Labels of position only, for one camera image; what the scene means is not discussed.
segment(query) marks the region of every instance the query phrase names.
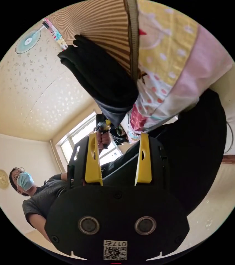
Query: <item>colorful cloth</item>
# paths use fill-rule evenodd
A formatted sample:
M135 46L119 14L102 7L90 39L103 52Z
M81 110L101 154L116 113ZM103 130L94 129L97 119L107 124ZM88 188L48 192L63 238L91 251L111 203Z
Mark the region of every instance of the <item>colorful cloth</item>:
M138 3L143 74L129 112L130 143L196 103L233 63L217 39L189 17L147 0Z
M65 40L62 38L59 31L56 29L56 27L46 17L43 19L43 21L45 21L49 25L48 30L52 34L53 39L59 44L62 50L65 50L68 47L68 45L65 42Z

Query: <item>screw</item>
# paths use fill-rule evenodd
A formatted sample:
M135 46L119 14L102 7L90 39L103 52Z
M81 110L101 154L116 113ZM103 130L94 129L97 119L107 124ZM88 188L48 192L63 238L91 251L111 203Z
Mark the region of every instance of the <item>screw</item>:
M121 199L122 198L122 192L120 192L120 191L116 192L115 195L114 195L114 198L117 199L117 200Z
M182 240L183 240L183 237L180 235L180 236L178 236L178 237L175 239L175 243L176 243L176 244L179 244L179 243L182 242Z
M59 242L59 239L55 235L51 236L51 239L52 239L52 241L54 243L58 243Z

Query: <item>qr code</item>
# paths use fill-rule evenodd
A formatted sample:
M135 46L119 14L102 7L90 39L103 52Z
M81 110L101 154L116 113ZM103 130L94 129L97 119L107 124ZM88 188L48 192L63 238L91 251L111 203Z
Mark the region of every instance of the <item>qr code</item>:
M105 260L127 260L127 241L104 240Z

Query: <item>hand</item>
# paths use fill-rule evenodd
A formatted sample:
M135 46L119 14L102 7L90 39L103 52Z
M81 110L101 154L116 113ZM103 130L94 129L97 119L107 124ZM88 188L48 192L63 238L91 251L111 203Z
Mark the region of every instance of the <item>hand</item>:
M107 145L107 147L111 143L110 135L109 133L101 133L97 132L97 141L98 141L98 148L99 148L99 153L101 153L104 150L104 144Z

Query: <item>white wall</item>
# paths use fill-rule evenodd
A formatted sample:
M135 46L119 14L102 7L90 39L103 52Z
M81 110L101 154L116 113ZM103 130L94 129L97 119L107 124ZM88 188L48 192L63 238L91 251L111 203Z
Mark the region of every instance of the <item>white wall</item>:
M9 174L13 167L24 167L38 186L60 172L49 142L0 134L0 169ZM6 190L0 189L0 207L22 234L33 230L23 214L25 199L27 197L18 194L10 184Z

